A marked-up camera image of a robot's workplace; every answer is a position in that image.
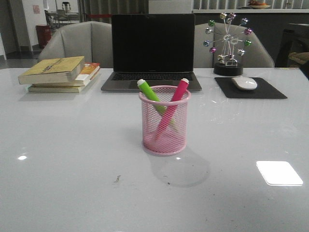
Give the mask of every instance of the gray chair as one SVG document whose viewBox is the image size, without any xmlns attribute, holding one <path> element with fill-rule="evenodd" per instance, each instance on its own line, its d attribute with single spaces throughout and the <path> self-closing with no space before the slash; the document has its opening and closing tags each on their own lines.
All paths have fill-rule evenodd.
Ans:
<svg viewBox="0 0 309 232">
<path fill-rule="evenodd" d="M 67 24 L 69 24 L 69 22 L 71 23 L 71 20 L 69 17 L 66 16 L 66 11 L 65 10 L 57 10 L 57 16 L 56 16 L 57 20 L 58 20 L 58 27 L 60 27 L 60 21 L 66 21 Z"/>
<path fill-rule="evenodd" d="M 52 36 L 38 60 L 85 56 L 85 62 L 112 68 L 112 26 L 95 21 L 63 26 Z"/>
<path fill-rule="evenodd" d="M 206 34 L 205 29 L 209 28 L 208 24 L 200 24 L 195 26 L 195 44 L 194 44 L 194 68 L 212 68 L 214 63 L 217 61 L 217 55 L 220 54 L 222 50 L 223 43 L 221 41 L 215 42 L 215 47 L 217 48 L 216 53 L 213 55 L 209 52 L 209 47 L 204 47 L 203 42 L 205 40 L 216 41 L 222 38 L 218 35 L 225 32 L 225 25 L 223 23 L 215 23 L 214 32 L 211 34 Z M 231 34 L 239 34 L 243 32 L 245 27 L 231 25 Z M 260 40 L 257 38 L 254 32 L 249 36 L 243 33 L 239 36 L 239 39 L 245 40 L 250 39 L 252 44 L 245 47 L 246 51 L 243 56 L 235 55 L 238 62 L 240 62 L 244 68 L 273 68 L 275 67 L 274 61 L 264 48 Z"/>
</svg>

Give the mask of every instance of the computer mouse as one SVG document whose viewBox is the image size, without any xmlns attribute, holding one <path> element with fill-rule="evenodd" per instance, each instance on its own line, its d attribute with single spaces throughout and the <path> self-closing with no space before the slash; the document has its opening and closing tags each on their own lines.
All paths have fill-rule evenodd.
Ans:
<svg viewBox="0 0 309 232">
<path fill-rule="evenodd" d="M 256 89 L 257 83 L 253 78 L 238 76 L 232 77 L 234 85 L 240 90 L 253 90 Z"/>
</svg>

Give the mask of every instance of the mouse pad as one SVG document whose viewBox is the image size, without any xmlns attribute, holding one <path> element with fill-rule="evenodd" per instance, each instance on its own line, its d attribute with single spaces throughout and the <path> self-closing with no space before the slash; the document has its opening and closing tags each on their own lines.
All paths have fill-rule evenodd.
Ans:
<svg viewBox="0 0 309 232">
<path fill-rule="evenodd" d="M 215 77 L 216 82 L 228 98 L 286 99 L 287 97 L 260 77 L 252 77 L 257 83 L 254 90 L 240 90 L 231 77 Z"/>
</svg>

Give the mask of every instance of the bowl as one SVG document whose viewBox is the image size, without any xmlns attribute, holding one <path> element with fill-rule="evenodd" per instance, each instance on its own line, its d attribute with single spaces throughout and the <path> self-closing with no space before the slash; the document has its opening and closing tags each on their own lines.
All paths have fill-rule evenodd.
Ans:
<svg viewBox="0 0 309 232">
<path fill-rule="evenodd" d="M 270 5 L 249 5 L 249 6 L 252 7 L 253 9 L 266 9 L 270 7 Z"/>
</svg>

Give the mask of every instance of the black screen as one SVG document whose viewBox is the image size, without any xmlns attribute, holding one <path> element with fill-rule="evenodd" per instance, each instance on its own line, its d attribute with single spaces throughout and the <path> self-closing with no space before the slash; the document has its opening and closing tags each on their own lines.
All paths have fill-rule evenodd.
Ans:
<svg viewBox="0 0 309 232">
<path fill-rule="evenodd" d="M 194 28 L 194 14 L 113 15 L 114 70 L 192 71 Z"/>
</svg>

